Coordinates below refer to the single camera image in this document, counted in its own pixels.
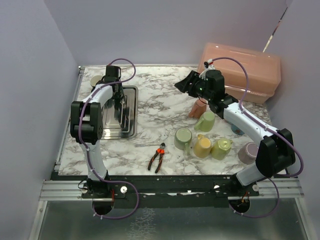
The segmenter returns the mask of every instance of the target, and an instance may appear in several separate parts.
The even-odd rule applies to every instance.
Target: gray floor
[[[251,201],[248,214],[266,213],[274,199]],[[114,215],[128,209],[113,210]],[[140,208],[123,220],[93,217],[91,202],[50,202],[40,240],[306,240],[294,199],[272,216],[249,219],[229,208]]]

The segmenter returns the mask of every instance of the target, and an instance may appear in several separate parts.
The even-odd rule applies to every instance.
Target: red-handled pliers
[[[148,165],[148,170],[150,171],[151,169],[151,165],[154,162],[154,160],[156,159],[156,157],[160,154],[160,160],[159,160],[159,164],[158,167],[155,170],[155,173],[158,173],[160,168],[161,168],[161,164],[162,164],[162,159],[164,158],[165,155],[165,144],[161,143],[160,147],[157,149],[157,151],[155,152],[154,156],[151,158],[149,165]]]

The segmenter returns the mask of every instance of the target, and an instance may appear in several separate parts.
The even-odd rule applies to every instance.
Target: wall
[[[27,239],[78,65],[42,0],[0,3],[0,239]]]
[[[304,158],[299,179],[320,237],[320,1],[294,0],[266,52],[281,56],[281,84],[268,102],[272,123],[288,128]],[[297,171],[296,163],[291,172]]]
[[[206,42],[262,51],[286,0],[44,0],[75,60],[198,64]]]

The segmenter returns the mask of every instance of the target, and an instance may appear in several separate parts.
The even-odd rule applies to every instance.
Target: white marble surface
[[[133,72],[130,67],[121,69],[122,80]],[[238,159],[238,151],[252,141],[246,135],[234,134],[225,120],[216,116],[210,132],[194,131],[197,120],[188,118],[188,113],[196,99],[179,92],[174,83],[195,69],[183,66],[138,66],[136,76],[124,83],[138,87],[137,135],[129,140],[101,140],[103,162],[110,175],[155,175],[159,157],[154,161],[151,171],[147,170],[147,166],[162,142],[166,144],[166,148],[158,175],[228,175],[245,167]],[[104,71],[104,66],[86,67],[78,100],[82,100],[91,92],[90,79],[95,75],[103,75]],[[244,106],[257,117],[270,123],[264,105],[246,102]],[[179,128],[190,129],[194,141],[197,134],[204,134],[211,139],[212,144],[222,137],[232,139],[232,149],[221,161],[210,155],[204,159],[197,158],[193,151],[191,155],[186,155],[174,146],[174,135]],[[69,133],[60,160],[59,175],[88,174],[83,152]]]

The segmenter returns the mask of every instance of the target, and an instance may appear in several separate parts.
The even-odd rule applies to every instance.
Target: metal tray
[[[137,134],[138,88],[123,86],[121,101],[110,99],[102,108],[101,139],[131,139]]]

